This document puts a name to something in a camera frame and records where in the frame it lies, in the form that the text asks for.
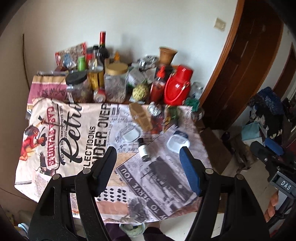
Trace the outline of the person's right hand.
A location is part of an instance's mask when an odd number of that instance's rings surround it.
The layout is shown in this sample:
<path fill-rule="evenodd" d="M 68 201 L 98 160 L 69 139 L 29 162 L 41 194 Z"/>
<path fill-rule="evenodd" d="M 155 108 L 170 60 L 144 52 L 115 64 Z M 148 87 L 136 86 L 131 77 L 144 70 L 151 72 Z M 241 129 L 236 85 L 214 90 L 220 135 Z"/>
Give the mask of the person's right hand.
<path fill-rule="evenodd" d="M 264 213 L 264 218 L 266 222 L 268 222 L 275 215 L 275 207 L 278 204 L 278 201 L 279 195 L 278 191 L 276 191 L 270 198 L 267 210 Z"/>

